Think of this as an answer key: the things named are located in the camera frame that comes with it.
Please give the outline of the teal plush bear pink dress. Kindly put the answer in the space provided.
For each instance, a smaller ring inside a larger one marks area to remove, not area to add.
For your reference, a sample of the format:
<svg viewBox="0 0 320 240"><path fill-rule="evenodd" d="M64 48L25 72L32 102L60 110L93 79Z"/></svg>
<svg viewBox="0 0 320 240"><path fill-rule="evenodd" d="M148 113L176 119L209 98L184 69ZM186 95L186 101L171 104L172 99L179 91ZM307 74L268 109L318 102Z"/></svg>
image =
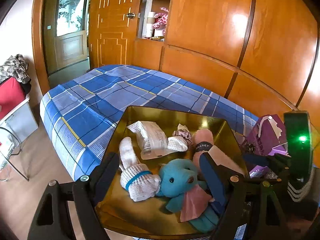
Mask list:
<svg viewBox="0 0 320 240"><path fill-rule="evenodd" d="M180 223L188 222L199 232L215 229L219 218L210 206L213 197L206 192L207 183L198 180L198 169L191 160L171 160L158 175L161 187L156 196L169 198L167 211L178 214Z"/></svg>

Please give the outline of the white sock blue stripe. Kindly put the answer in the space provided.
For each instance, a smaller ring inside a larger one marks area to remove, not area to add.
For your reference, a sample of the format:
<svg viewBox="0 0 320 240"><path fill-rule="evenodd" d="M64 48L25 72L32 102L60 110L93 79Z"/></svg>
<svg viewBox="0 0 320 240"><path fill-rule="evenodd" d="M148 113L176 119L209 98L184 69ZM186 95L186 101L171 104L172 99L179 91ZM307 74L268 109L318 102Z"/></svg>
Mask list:
<svg viewBox="0 0 320 240"><path fill-rule="evenodd" d="M161 178L139 161L130 137L125 137L120 142L119 154L121 160L120 184L134 202L147 200L159 193Z"/></svg>

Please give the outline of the pink sock with black band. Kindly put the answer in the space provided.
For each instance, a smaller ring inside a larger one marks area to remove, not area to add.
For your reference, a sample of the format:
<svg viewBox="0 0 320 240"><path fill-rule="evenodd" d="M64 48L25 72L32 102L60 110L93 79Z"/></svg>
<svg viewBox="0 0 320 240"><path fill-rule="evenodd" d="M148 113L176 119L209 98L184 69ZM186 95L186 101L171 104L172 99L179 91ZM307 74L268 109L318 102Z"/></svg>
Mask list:
<svg viewBox="0 0 320 240"><path fill-rule="evenodd" d="M193 142L194 142L193 163L197 167L198 172L201 172L200 156L203 152L208 152L214 145L213 134L207 128L198 129L193 136Z"/></svg>

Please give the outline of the small white knit sock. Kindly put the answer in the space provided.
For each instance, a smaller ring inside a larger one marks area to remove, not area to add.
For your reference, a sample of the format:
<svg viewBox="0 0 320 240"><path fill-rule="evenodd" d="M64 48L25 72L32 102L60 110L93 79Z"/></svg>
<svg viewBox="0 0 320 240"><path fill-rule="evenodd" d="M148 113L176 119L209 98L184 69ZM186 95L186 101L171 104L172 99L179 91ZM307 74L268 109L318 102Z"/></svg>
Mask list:
<svg viewBox="0 0 320 240"><path fill-rule="evenodd" d="M168 149L174 152L185 152L188 150L188 143L182 136L168 137Z"/></svg>

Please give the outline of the white packaged cloth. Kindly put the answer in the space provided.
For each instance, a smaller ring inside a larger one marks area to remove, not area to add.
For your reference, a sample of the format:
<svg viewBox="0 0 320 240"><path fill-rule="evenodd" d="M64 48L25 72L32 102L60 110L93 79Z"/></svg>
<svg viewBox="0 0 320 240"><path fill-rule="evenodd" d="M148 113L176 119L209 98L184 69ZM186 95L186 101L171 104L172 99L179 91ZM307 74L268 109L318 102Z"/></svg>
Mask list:
<svg viewBox="0 0 320 240"><path fill-rule="evenodd" d="M135 133L143 160L161 158L173 153L168 149L167 136L155 122L137 121L128 125L127 128Z"/></svg>

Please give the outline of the purple gift bag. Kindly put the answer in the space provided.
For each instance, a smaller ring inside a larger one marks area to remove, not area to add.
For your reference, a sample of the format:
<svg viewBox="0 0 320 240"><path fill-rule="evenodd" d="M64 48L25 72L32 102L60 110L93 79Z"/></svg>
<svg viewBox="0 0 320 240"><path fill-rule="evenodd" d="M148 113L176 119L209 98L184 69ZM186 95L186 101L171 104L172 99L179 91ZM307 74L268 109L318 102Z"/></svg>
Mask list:
<svg viewBox="0 0 320 240"><path fill-rule="evenodd" d="M276 114L260 117L243 143L240 145L243 155L273 156L283 155L287 158L286 128Z"/></svg>

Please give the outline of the blue plaid bed sheet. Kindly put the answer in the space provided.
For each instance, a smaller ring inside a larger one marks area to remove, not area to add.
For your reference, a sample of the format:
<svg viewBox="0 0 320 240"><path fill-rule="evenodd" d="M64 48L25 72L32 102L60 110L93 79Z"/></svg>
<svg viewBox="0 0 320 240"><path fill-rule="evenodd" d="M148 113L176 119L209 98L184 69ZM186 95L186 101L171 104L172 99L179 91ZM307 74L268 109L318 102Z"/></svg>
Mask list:
<svg viewBox="0 0 320 240"><path fill-rule="evenodd" d="M239 105L179 77L129 65L106 65L48 91L40 117L73 180L90 174L129 106L146 106L225 119L241 140L257 117Z"/></svg>

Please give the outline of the white side table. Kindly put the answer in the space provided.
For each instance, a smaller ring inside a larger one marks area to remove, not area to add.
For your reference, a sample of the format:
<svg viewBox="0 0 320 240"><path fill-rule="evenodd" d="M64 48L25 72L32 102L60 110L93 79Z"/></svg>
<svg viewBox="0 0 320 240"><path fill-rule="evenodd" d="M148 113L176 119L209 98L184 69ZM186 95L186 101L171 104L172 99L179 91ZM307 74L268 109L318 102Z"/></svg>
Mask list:
<svg viewBox="0 0 320 240"><path fill-rule="evenodd" d="M10 161L10 158L22 153L22 142L39 127L29 101L30 97L27 95L1 119L1 170L10 166L26 181L29 181L29 178Z"/></svg>

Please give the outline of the red storage box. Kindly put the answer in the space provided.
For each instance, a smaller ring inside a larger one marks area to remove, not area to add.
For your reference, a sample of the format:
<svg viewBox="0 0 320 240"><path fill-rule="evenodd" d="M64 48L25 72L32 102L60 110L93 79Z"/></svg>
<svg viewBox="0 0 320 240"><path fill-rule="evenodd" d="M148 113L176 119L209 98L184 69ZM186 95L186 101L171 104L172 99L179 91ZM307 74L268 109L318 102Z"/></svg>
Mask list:
<svg viewBox="0 0 320 240"><path fill-rule="evenodd" d="M25 93L20 83L13 77L1 84L0 88L0 119L3 119L11 110L25 99Z"/></svg>

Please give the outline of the patterned grey cloth pile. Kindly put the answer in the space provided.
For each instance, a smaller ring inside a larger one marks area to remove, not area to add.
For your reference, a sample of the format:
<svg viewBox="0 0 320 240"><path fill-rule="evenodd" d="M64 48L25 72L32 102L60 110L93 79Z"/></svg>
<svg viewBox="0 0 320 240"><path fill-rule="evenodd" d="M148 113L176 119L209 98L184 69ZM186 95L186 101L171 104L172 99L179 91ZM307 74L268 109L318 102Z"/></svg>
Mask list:
<svg viewBox="0 0 320 240"><path fill-rule="evenodd" d="M26 84L31 78L28 74L28 62L21 54L11 56L0 67L1 82L13 77L17 82Z"/></svg>

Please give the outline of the orange wooden wardrobe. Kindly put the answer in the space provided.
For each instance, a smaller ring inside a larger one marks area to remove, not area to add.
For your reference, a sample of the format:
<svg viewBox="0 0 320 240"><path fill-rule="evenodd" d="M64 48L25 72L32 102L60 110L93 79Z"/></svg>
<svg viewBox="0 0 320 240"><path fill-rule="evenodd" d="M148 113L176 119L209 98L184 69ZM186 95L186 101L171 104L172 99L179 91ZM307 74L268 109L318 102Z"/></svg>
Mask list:
<svg viewBox="0 0 320 240"><path fill-rule="evenodd" d="M89 56L181 77L256 116L307 111L319 164L319 20L303 0L91 0Z"/></svg>

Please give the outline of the pink spotted plush toy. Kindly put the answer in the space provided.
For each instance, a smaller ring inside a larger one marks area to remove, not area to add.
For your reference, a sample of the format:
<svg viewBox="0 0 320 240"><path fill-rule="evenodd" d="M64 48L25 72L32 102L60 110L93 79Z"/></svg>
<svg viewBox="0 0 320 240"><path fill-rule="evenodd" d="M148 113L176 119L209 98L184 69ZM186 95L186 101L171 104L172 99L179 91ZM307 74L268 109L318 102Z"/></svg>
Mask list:
<svg viewBox="0 0 320 240"><path fill-rule="evenodd" d="M164 36L168 21L169 10L165 7L161 7L160 10L163 12L159 12L154 15L155 23L152 25L152 28L157 32L161 31L161 36Z"/></svg>

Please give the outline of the wooden door with glass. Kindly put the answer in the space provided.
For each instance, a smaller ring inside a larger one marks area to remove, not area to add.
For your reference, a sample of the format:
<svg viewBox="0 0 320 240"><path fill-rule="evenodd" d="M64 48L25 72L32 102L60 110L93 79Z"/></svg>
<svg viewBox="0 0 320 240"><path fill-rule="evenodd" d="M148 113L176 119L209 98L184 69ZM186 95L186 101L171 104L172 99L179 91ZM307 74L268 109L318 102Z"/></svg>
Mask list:
<svg viewBox="0 0 320 240"><path fill-rule="evenodd" d="M44 0L43 49L48 75L88 57L89 0Z"/></svg>

